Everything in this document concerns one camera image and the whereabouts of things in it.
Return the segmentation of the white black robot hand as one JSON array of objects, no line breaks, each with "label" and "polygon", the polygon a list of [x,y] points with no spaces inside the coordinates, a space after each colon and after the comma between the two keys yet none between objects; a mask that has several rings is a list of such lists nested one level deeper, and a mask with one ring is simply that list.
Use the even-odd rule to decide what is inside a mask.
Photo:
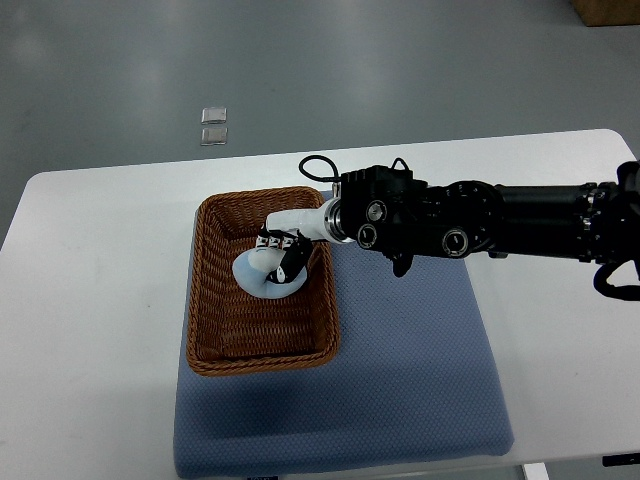
[{"label": "white black robot hand", "polygon": [[250,265],[278,285],[296,281],[311,257],[315,242],[349,242],[340,221],[340,199],[320,207],[282,210],[267,216],[250,253]]}]

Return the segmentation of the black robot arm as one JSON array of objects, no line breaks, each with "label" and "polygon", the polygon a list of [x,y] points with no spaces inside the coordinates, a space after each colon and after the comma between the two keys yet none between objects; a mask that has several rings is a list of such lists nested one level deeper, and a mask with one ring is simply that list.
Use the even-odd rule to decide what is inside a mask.
[{"label": "black robot arm", "polygon": [[614,182],[505,186],[459,181],[431,186],[397,158],[389,167],[335,172],[338,204],[328,230],[390,259],[401,277],[414,256],[462,259],[485,252],[595,262],[601,295],[636,301],[636,285],[610,284],[622,265],[639,262],[639,164],[625,162]]}]

